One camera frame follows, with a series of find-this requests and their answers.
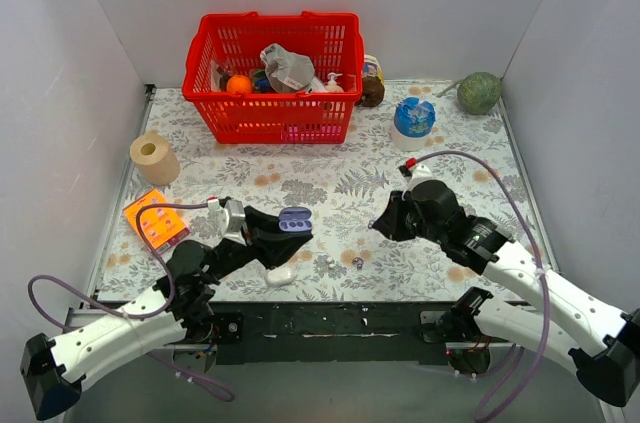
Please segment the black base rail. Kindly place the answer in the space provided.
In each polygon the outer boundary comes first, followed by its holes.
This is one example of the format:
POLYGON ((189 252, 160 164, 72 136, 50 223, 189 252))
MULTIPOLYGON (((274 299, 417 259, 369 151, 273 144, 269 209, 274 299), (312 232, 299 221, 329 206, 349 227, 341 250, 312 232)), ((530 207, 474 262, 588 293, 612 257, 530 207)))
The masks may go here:
POLYGON ((442 303, 218 302, 175 344, 207 367, 250 363, 410 362, 488 371, 490 340, 457 329, 442 303))

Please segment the floral table mat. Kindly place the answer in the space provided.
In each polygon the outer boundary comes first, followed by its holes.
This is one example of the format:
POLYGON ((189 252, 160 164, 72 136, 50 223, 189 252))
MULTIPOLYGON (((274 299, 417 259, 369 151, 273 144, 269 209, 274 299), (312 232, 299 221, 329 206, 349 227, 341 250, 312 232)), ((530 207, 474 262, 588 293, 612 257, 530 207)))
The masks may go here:
POLYGON ((145 115, 176 153, 181 171, 163 190, 182 205, 194 240, 213 242, 200 203, 233 197, 274 214, 289 206, 311 210, 313 238, 289 260, 295 279, 270 287, 265 270, 250 263, 225 278, 219 301, 452 301, 472 286, 512 299, 471 270, 449 261, 424 240, 396 243, 369 228, 389 194, 404 185, 398 167, 406 154, 391 141, 394 109, 408 96, 431 102, 436 122, 423 153, 429 168, 456 194, 465 211, 510 231, 529 251, 543 251, 544 237, 528 183, 500 110, 486 116, 463 112, 452 94, 438 98, 442 83, 391 82, 376 108, 353 111, 346 139, 338 145, 231 145, 217 142, 195 107, 177 89, 158 90, 145 115), (321 268, 327 258, 336 268, 321 268), (358 269, 352 260, 360 257, 358 269))

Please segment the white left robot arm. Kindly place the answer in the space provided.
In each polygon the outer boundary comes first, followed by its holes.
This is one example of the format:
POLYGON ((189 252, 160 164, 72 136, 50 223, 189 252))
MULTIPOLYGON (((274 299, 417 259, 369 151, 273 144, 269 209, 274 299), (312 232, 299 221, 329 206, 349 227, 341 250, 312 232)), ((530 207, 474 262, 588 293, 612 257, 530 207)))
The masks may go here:
POLYGON ((269 215, 231 198, 202 206, 214 221, 215 246, 178 243, 164 276, 132 301, 83 327, 26 342, 20 373, 37 420, 66 412, 99 379, 166 344, 216 344, 225 326, 210 301, 221 280, 252 261, 274 270, 313 237, 305 207, 269 215))

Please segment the grey crumpled bag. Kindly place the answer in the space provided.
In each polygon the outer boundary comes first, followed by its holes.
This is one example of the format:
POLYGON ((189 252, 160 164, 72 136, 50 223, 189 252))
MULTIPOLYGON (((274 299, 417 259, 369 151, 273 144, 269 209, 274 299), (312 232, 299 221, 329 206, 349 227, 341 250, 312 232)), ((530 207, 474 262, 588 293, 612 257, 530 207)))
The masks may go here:
POLYGON ((290 52, 279 44, 271 44, 260 53, 265 74, 276 93, 306 91, 315 77, 315 68, 308 56, 290 52))

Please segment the purple earbud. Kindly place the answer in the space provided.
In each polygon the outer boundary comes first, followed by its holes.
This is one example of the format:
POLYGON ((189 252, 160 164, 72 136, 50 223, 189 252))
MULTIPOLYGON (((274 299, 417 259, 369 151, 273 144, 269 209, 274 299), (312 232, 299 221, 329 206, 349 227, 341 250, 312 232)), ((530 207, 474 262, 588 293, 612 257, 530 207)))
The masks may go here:
POLYGON ((361 269, 364 265, 364 260, 360 257, 356 257, 352 260, 352 264, 355 265, 358 269, 361 269))

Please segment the orange fruit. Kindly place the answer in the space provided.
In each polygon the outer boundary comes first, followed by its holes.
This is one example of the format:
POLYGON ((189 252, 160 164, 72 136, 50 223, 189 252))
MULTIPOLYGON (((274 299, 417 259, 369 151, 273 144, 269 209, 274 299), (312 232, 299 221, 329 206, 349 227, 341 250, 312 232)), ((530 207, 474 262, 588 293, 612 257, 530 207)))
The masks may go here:
POLYGON ((250 94, 253 91, 252 81, 242 74, 233 75, 226 83, 226 91, 233 94, 250 94))

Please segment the beige paper roll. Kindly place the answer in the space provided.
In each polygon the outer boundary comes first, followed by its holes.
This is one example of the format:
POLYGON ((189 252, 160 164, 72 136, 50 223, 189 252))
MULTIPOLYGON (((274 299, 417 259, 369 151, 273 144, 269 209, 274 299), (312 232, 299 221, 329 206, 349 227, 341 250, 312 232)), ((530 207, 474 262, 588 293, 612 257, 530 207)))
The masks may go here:
POLYGON ((169 141, 156 130, 131 143, 130 157, 144 179, 153 185, 171 184, 180 174, 180 162, 169 141))

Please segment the red plastic shopping basket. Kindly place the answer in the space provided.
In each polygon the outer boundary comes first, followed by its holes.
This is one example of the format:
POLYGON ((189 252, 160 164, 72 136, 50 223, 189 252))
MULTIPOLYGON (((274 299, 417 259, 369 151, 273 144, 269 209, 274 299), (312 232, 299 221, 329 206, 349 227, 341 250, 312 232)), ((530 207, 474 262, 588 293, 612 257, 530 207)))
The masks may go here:
POLYGON ((362 95, 364 43, 353 13, 202 17, 187 55, 185 100, 198 110, 220 143, 340 144, 362 95), (214 64, 233 74, 260 68, 260 52, 272 43, 307 56, 318 78, 339 74, 341 91, 327 93, 229 93, 215 90, 214 64))

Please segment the green melon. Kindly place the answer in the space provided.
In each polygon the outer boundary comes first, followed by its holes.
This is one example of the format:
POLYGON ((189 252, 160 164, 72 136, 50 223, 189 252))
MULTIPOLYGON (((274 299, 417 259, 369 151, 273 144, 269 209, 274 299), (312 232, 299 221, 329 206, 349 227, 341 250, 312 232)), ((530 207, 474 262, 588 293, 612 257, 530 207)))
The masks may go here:
POLYGON ((452 82, 437 94, 438 98, 456 90, 458 105, 468 114, 488 114, 502 96, 502 79, 489 72, 474 72, 452 82))

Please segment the blue lidded white jar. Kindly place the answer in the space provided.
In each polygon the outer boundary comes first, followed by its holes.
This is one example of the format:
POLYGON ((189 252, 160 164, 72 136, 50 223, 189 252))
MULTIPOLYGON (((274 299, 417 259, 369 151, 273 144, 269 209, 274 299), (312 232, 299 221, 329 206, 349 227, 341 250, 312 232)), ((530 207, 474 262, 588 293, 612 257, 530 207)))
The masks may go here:
POLYGON ((436 122, 432 103, 419 97, 407 97, 395 109, 390 135, 394 146, 404 152, 421 150, 436 122))

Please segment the brown jar with label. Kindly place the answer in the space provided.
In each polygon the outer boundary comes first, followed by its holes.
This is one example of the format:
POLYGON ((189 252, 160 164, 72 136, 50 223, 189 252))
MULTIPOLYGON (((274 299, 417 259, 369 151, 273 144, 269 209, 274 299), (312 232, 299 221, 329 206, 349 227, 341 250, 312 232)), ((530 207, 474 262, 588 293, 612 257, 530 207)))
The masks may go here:
POLYGON ((357 106, 375 108, 384 100, 385 86, 382 67, 378 59, 372 55, 364 55, 362 69, 362 92, 357 106))

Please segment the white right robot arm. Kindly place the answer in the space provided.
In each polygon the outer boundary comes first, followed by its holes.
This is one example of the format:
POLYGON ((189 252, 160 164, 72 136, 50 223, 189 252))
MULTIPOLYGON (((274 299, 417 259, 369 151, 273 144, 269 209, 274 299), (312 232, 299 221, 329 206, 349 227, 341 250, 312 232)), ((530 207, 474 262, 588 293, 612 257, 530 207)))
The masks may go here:
POLYGON ((624 407, 639 386, 639 314, 608 305, 552 270, 490 220, 468 215, 441 181, 391 193, 372 229, 393 241, 426 239, 454 263, 497 283, 542 311, 542 320, 498 304, 468 305, 452 316, 454 332, 475 340, 487 329, 522 346, 547 342, 548 358, 575 372, 592 395, 624 407))

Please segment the white pump bottle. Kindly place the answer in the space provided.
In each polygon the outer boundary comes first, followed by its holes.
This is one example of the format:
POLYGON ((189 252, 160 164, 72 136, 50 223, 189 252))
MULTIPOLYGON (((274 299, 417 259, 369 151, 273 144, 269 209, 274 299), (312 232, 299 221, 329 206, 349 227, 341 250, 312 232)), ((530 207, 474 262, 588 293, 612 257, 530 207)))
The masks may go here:
POLYGON ((338 80, 342 76, 341 73, 330 72, 328 74, 328 80, 325 84, 325 88, 330 93, 342 93, 344 89, 339 84, 338 80))

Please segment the purple earbud charging case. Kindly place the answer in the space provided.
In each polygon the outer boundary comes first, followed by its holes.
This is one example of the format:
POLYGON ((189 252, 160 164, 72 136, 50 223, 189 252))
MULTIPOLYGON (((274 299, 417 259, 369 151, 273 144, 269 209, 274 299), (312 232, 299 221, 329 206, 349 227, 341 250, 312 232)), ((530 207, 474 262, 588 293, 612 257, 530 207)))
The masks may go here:
POLYGON ((286 233, 302 233, 312 230, 312 212, 306 207, 283 208, 278 215, 278 228, 286 233))

